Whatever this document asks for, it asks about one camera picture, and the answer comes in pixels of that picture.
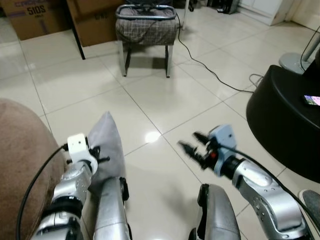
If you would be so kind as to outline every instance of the white tile floor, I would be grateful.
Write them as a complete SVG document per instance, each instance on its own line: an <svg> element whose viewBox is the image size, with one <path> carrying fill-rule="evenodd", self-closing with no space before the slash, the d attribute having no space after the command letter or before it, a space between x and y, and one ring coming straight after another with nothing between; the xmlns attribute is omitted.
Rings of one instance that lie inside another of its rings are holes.
<svg viewBox="0 0 320 240"><path fill-rule="evenodd" d="M241 89L254 90L250 74L264 74L283 53L301 53L313 34L294 23L269 27L242 14L222 15L207 7L188 14L181 39L191 54L221 80ZM286 169L254 138L245 112L250 94L219 83L190 60L178 41L171 78L165 76L165 49L160 46L133 52L127 77L122 77L114 42L85 47L87 60L81 60L71 31L19 41L7 20L0 23L0 97L31 108L59 144L71 134L88 133L105 111L113 115L125 154L127 216L134 239L188 239L201 183L224 187L243 239L266 239L255 213L231 182L201 171L177 146L181 139L195 143L193 131L207 132L224 123L232 124L240 150L295 193L305 188L320 193L319 184ZM150 133L159 139L148 143Z"/></svg>

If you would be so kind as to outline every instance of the black cable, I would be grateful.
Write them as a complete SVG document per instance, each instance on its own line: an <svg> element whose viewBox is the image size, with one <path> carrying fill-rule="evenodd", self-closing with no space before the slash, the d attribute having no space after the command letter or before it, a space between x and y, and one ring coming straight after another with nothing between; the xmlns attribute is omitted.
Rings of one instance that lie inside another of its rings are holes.
<svg viewBox="0 0 320 240"><path fill-rule="evenodd" d="M233 87L233 86L230 86L229 84L221 81L220 78L218 77L218 75L217 75L214 71L210 70L203 62L198 61L198 60L194 59L194 58L191 56L191 53L190 53L189 48L180 40L181 23L180 23L180 18L179 18L178 13L176 14L176 16L178 17L178 20L179 20L178 40L179 40L179 42L188 50L188 53L189 53L190 58L191 58L193 61L202 64L210 73L212 73L212 74L218 79L218 81L219 81L220 83L222 83L222 84L228 86L229 88L232 88L232 89L234 89L234 90L236 90L236 91L238 91L238 92L244 92L244 93L253 94L253 93L254 93L253 91L240 90L240 89L237 89L237 88L235 88L235 87Z"/></svg>
<svg viewBox="0 0 320 240"><path fill-rule="evenodd" d="M38 179L38 177L40 176L41 172L44 170L44 168L47 166L47 164L51 161L51 159L61 149L67 150L68 149L68 145L64 144L64 145L60 146L57 150L54 151L54 153L51 154L51 156L44 162L44 164L40 167L40 169L38 170L36 175L33 177L31 183L29 184L27 190L24 193L24 196L23 196L23 199L21 201L20 208L19 208L17 220L16 220L16 226L15 226L15 239L16 240L21 240L21 221L22 221L22 216L23 216L23 213L24 213L25 205L26 205L28 196L29 196L29 194L31 192L31 189L34 186L34 184L35 184L36 180Z"/></svg>
<svg viewBox="0 0 320 240"><path fill-rule="evenodd" d="M300 65L301 65L301 68L302 68L304 71L306 71L306 70L304 69L304 66L302 66L302 56L305 54L305 51L307 50L309 44L311 43L312 39L314 38L314 36L316 35L316 33L318 32L319 29L320 29L320 26L319 26L319 27L315 30L315 32L313 33L312 37L310 38L308 44L305 46L305 48L304 48L304 50L303 50L303 52L302 52L302 54L301 54L301 56L300 56Z"/></svg>
<svg viewBox="0 0 320 240"><path fill-rule="evenodd" d="M254 82L253 80L251 80L251 77L252 76L257 76L259 77L258 81ZM250 76L249 76L249 81L255 86L255 87L258 87L258 84L259 82L264 78L264 76L260 75L260 74L256 74L256 73L252 73Z"/></svg>
<svg viewBox="0 0 320 240"><path fill-rule="evenodd" d="M268 175L270 175L275 182L285 191L287 192L305 211L305 213L308 215L308 217L311 219L311 223L314 226L314 228L317 230L317 234L320 236L319 232L320 231L320 223L317 221L316 217L314 216L314 214L312 212L310 212L310 210L306 207L306 205L304 205L301 200L293 193L291 192L285 185L283 185L283 183L275 176L273 175L268 169L266 169L261 163L259 163L257 160L253 159L252 157L250 157L249 155L233 149L231 147L219 144L219 146L221 148L225 148L228 149L236 154L242 155L243 157L245 157L246 159L250 160L251 162L253 162L254 164L258 165L262 170L264 170Z"/></svg>

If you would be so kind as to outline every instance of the cardboard box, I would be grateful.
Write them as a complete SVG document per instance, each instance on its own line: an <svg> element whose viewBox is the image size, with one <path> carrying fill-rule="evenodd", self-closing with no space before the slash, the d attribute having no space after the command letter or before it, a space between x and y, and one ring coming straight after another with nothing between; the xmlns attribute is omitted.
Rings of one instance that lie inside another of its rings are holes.
<svg viewBox="0 0 320 240"><path fill-rule="evenodd" d="M79 0L67 0L72 20L78 33L81 45L91 46L117 40L116 36L116 9L124 0L115 0L112 7L105 8L100 0L86 0L91 5L92 12L82 11L84 8Z"/></svg>
<svg viewBox="0 0 320 240"><path fill-rule="evenodd" d="M2 0L2 7L20 40L69 29L63 0Z"/></svg>

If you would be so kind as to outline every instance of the brown sofa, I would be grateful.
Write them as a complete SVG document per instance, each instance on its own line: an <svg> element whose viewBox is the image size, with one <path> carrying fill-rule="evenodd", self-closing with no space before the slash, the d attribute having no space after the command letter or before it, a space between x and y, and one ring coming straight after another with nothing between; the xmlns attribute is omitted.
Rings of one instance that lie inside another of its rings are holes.
<svg viewBox="0 0 320 240"><path fill-rule="evenodd" d="M41 119L27 107L0 98L0 236L15 239L18 209L32 178L59 147ZM44 207L64 171L58 153L36 181L23 212L22 240L28 240L39 224Z"/></svg>

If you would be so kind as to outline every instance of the white cabinet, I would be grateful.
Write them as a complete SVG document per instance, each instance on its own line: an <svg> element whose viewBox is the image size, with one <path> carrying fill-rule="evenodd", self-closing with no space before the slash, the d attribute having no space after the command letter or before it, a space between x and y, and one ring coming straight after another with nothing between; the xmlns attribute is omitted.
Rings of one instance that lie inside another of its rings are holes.
<svg viewBox="0 0 320 240"><path fill-rule="evenodd" d="M285 20L294 0L240 0L239 11L267 25Z"/></svg>

